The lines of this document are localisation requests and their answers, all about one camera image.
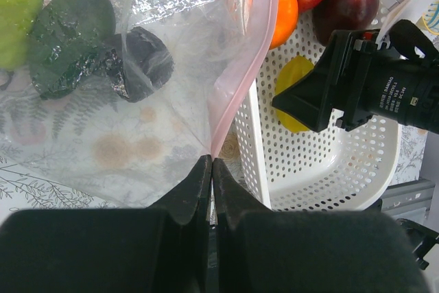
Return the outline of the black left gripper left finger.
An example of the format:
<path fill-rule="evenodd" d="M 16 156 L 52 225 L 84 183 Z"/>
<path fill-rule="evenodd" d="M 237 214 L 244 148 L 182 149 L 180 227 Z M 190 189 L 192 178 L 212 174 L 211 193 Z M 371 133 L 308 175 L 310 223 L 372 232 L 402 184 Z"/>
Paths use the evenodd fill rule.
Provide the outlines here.
<path fill-rule="evenodd" d="M 147 208 L 13 213 L 2 292 L 204 292 L 212 159 Z"/>

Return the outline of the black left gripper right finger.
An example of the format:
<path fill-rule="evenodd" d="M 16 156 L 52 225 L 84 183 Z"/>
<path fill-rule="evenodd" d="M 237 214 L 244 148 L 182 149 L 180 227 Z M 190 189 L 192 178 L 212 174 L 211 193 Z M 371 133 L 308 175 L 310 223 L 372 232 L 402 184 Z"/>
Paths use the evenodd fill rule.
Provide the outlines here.
<path fill-rule="evenodd" d="M 275 212 L 213 162 L 221 292 L 427 292 L 403 229 L 377 211 Z"/>

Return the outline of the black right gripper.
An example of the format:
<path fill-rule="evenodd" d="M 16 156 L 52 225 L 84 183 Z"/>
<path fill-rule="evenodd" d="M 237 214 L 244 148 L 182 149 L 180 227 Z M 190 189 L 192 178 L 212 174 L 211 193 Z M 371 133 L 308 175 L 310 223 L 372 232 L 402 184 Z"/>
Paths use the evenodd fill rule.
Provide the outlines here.
<path fill-rule="evenodd" d="M 346 131 L 374 115 L 438 131 L 438 50 L 408 20 L 390 28 L 389 46 L 377 37 L 377 30 L 334 31 L 318 64 L 273 107 L 314 132 L 328 127 L 333 108 Z"/>

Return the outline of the orange fruit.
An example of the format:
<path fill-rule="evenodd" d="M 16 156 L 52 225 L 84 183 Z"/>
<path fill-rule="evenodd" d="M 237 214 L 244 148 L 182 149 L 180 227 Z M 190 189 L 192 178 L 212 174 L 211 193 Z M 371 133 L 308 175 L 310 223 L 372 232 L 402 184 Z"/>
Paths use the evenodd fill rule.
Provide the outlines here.
<path fill-rule="evenodd" d="M 278 0 L 276 24 L 269 49 L 283 45 L 296 29 L 298 20 L 297 0 Z"/>

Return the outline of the dark red apple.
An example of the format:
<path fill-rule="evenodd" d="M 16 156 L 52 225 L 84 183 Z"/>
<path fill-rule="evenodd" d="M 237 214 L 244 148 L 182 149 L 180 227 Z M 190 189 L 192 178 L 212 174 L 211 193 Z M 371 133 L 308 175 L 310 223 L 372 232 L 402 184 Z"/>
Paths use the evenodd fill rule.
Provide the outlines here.
<path fill-rule="evenodd" d="M 325 46 L 335 30 L 366 29 L 379 4 L 379 0 L 322 0 L 311 11 L 317 41 Z"/>

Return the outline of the clear zip top bag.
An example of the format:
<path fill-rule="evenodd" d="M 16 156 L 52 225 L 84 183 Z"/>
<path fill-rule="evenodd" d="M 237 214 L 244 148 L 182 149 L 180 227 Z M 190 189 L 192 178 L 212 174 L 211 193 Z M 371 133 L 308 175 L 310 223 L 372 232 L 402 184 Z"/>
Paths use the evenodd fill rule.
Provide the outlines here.
<path fill-rule="evenodd" d="M 217 156 L 278 0 L 1 0 L 1 201 L 146 207 Z"/>

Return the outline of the dark purple fruit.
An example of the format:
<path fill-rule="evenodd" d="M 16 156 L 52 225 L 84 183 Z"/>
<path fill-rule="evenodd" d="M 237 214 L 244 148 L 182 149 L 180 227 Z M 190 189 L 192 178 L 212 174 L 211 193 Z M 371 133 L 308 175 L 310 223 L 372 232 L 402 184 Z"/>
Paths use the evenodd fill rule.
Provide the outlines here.
<path fill-rule="evenodd" d="M 104 41 L 104 73 L 113 90 L 136 103 L 161 89 L 174 72 L 174 60 L 160 38 L 134 27 L 123 38 L 115 34 Z"/>

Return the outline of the dark green avocado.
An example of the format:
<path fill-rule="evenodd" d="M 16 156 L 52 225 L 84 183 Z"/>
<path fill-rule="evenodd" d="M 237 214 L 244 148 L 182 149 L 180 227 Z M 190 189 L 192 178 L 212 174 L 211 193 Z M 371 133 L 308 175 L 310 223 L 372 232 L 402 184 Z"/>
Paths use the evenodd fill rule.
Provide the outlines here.
<path fill-rule="evenodd" d="M 95 68 L 102 43 L 115 28 L 110 0 L 51 0 L 28 35 L 29 74 L 40 98 L 72 93 Z"/>

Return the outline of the green pear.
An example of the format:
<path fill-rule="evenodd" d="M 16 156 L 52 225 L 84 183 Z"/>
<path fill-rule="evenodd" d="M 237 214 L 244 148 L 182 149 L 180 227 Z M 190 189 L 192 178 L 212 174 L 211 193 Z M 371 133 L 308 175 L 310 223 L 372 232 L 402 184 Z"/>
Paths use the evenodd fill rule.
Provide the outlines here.
<path fill-rule="evenodd" d="M 1 0 L 1 68 L 13 70 L 25 62 L 27 35 L 43 0 Z"/>

